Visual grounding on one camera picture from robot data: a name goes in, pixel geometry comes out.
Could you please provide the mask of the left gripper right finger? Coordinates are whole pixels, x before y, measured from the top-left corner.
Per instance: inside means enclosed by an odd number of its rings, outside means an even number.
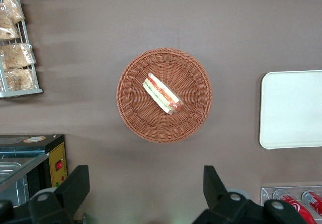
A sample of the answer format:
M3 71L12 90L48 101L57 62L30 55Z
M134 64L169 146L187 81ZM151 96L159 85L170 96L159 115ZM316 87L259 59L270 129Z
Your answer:
M204 166L203 193L208 208L194 223L263 223L263 210L242 194L227 191L213 166Z

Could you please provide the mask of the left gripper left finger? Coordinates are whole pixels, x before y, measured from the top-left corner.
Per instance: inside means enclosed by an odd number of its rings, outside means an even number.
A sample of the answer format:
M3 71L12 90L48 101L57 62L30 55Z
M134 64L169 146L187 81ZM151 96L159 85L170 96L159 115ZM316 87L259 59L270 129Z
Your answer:
M75 223L89 190L89 168L79 165L58 187L40 190L27 203L12 207L10 223Z

